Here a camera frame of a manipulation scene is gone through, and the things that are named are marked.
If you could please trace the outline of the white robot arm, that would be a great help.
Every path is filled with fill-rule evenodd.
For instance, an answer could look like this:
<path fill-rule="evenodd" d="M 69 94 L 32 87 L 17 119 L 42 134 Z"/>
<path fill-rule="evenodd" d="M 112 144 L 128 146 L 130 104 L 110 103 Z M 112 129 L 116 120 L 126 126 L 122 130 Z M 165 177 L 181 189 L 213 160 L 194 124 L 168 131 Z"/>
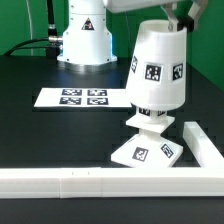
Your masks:
<path fill-rule="evenodd" d="M 168 31 L 186 27 L 193 32 L 208 0 L 68 0 L 69 25 L 59 38 L 60 67 L 80 71 L 102 71 L 114 67 L 112 34 L 106 26 L 106 10 L 120 13 L 160 6 L 168 17 Z"/>

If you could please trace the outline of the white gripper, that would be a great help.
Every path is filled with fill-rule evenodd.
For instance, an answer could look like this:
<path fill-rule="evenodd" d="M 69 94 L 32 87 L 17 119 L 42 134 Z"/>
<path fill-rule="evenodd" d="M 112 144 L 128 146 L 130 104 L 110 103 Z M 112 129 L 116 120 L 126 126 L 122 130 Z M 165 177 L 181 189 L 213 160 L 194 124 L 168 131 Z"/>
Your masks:
<path fill-rule="evenodd" d="M 183 0 L 103 0 L 104 6 L 112 13 L 133 11 L 147 7 L 161 6 L 167 15 L 170 32 L 177 32 L 182 29 L 174 11 L 177 9 L 176 2 Z M 187 15 L 187 30 L 193 32 L 198 27 L 198 21 L 208 5 L 208 0 L 191 0 L 192 5 Z"/>

